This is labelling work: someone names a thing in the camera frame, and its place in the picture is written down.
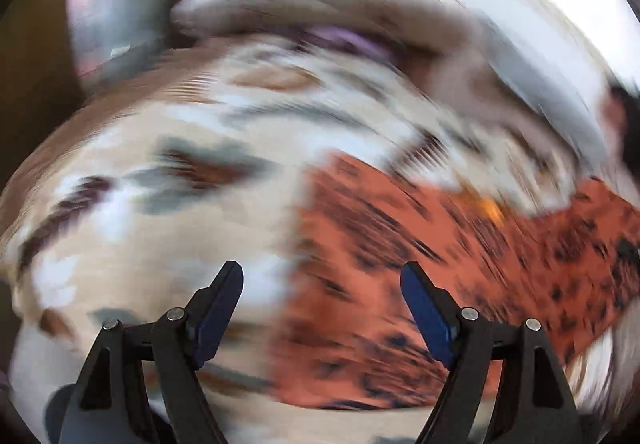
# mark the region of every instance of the cloth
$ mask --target cloth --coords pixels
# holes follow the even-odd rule
[[[347,28],[307,26],[304,28],[285,28],[285,31],[278,32],[283,35],[289,33],[287,36],[297,38],[300,49],[305,49],[305,44],[311,44],[370,58],[383,65],[398,66],[398,54],[404,50],[404,46],[400,42],[392,42],[384,36],[376,37]]]
[[[572,174],[553,153],[542,163],[389,66],[296,46],[254,36],[57,158],[5,233],[4,268],[29,321],[85,354],[105,317],[152,321],[235,259],[246,274],[237,319],[262,322],[298,257],[305,170],[334,150],[415,182],[472,182],[523,212],[569,195]]]
[[[427,70],[421,67],[412,81],[434,100],[462,113],[473,109],[471,117],[488,123],[517,125],[530,143],[532,137],[550,137],[553,131],[543,128],[542,116],[590,169],[605,155],[600,129],[575,84],[533,56],[531,46],[513,33],[459,6],[439,0],[183,0],[172,18],[197,38],[318,24],[426,49],[442,55],[437,74],[425,81]],[[518,100],[500,99],[504,92],[493,88],[498,78]],[[604,75],[595,67],[588,79],[604,88]],[[531,112],[535,120],[530,119],[514,101],[539,115]]]
[[[416,187],[352,157],[310,180],[301,227],[309,258],[273,346],[274,391],[284,402],[371,409],[435,401],[447,374],[402,300],[407,261],[489,319],[539,319],[561,364],[638,295],[640,212],[600,180],[583,182],[567,209],[537,217]],[[495,395],[498,377],[499,365],[486,394]]]
[[[273,35],[210,39],[92,99],[2,193],[0,269],[25,322],[83,358],[105,318],[157,319],[236,259],[245,290],[199,374],[230,442],[415,438],[429,408],[337,416],[265,395],[271,335],[300,257],[306,172],[341,150],[416,185],[473,182],[534,214],[565,204],[571,159],[433,103],[391,66],[296,46]],[[63,211],[70,222],[55,221]],[[46,243],[18,278],[20,248],[36,231]],[[161,410],[153,370],[145,379]],[[479,413],[485,420],[490,403]]]

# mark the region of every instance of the beige patterned cloth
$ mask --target beige patterned cloth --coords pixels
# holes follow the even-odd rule
[[[228,47],[220,57],[219,44]],[[398,424],[364,424],[376,414],[316,417],[259,394],[268,379],[261,349],[301,257],[305,169],[341,150],[415,182],[472,185],[531,214],[561,207],[574,174],[552,151],[535,154],[500,127],[437,106],[391,67],[292,47],[270,35],[214,40],[201,48],[209,57],[190,53],[190,70],[166,66],[175,79],[130,88],[136,99],[122,91],[88,105],[26,161],[39,176],[20,170],[5,190],[7,202],[33,179],[19,214],[3,219],[2,268],[26,320],[84,355],[105,318],[155,320],[234,259],[244,292],[230,340],[201,380],[236,441],[411,437],[428,409],[398,413]],[[327,441],[320,421],[332,417],[358,417],[361,432]]]
[[[410,46],[401,69],[434,101],[485,124],[515,130],[537,151],[558,153],[569,167],[576,154],[587,166],[604,158],[600,129],[573,85],[526,42],[505,35],[491,20],[457,4],[183,0],[172,17],[184,33],[198,38],[305,24],[385,36]],[[604,85],[603,74],[591,76]]]

